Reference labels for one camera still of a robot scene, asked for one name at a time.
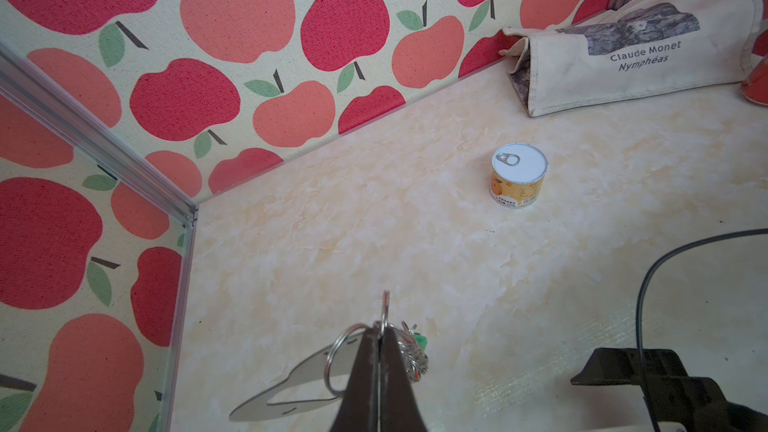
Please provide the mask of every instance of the table surface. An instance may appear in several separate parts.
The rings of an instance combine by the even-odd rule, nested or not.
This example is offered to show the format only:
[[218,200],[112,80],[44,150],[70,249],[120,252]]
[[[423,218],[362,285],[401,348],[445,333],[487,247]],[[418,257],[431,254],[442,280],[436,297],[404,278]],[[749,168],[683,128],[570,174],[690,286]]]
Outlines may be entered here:
[[[432,432],[647,422],[631,386],[575,387],[596,347],[634,346],[648,267],[768,225],[768,109],[736,85],[529,118],[502,62],[200,207],[173,431],[327,430],[337,404],[262,423],[237,405],[348,325],[417,323]],[[546,154],[530,207],[488,193],[509,142]],[[768,238],[686,252],[646,301],[649,348],[768,412]],[[317,384],[294,398],[323,395]]]

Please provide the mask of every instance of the white can lid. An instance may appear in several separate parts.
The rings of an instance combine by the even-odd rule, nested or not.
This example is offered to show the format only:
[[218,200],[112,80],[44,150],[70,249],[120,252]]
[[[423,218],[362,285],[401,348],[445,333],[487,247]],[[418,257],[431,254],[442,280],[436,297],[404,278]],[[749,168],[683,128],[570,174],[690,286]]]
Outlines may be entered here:
[[507,144],[494,152],[492,164],[501,178],[517,184],[536,182],[548,167],[542,151],[529,144]]

